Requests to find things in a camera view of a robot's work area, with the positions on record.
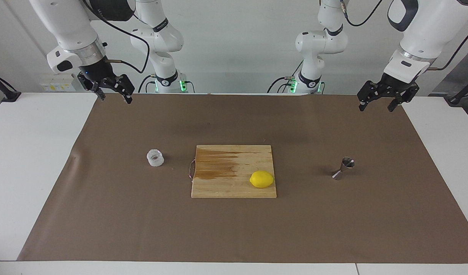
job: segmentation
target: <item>lemon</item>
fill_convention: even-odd
[[[274,178],[266,171],[256,171],[251,175],[249,182],[257,188],[267,188],[273,184]]]

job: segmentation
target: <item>clear plastic cup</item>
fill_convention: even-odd
[[[152,149],[147,153],[147,161],[152,167],[160,167],[165,162],[165,159],[159,150]]]

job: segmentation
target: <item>white table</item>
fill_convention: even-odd
[[[468,274],[468,265],[14,262],[95,98],[23,94],[0,105],[0,274]],[[404,108],[468,219],[468,116],[433,97]]]

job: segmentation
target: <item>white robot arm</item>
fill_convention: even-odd
[[[367,81],[358,93],[361,111],[381,97],[395,98],[389,111],[412,100],[419,91],[417,77],[428,70],[468,21],[468,0],[393,0],[388,20],[403,32],[403,39],[380,82]]]
[[[134,14],[133,0],[86,0],[86,4],[110,21],[127,21]],[[100,99],[101,88],[112,89],[131,103],[134,85],[123,74],[116,76],[90,20],[97,19],[86,11],[81,0],[30,0],[46,28],[56,37],[58,46],[47,54],[49,66],[55,73],[80,68],[80,81]]]
[[[151,61],[156,74],[156,89],[160,93],[186,92],[186,77],[176,69],[173,58],[168,52],[178,52],[183,47],[183,36],[175,29],[163,12],[161,0],[136,0],[138,18],[149,28],[133,30],[133,34],[146,40],[151,51]],[[147,54],[146,46],[131,37],[131,43]]]
[[[323,31],[300,33],[295,42],[303,56],[303,67],[295,77],[297,83],[292,92],[315,92],[324,68],[324,60],[319,55],[344,52],[348,45],[348,36],[342,27],[344,14],[339,0],[322,0],[318,20],[325,27]]]

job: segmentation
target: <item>wooden cutting board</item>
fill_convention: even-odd
[[[197,146],[192,198],[276,198],[276,186],[255,188],[251,174],[274,176],[271,146]]]

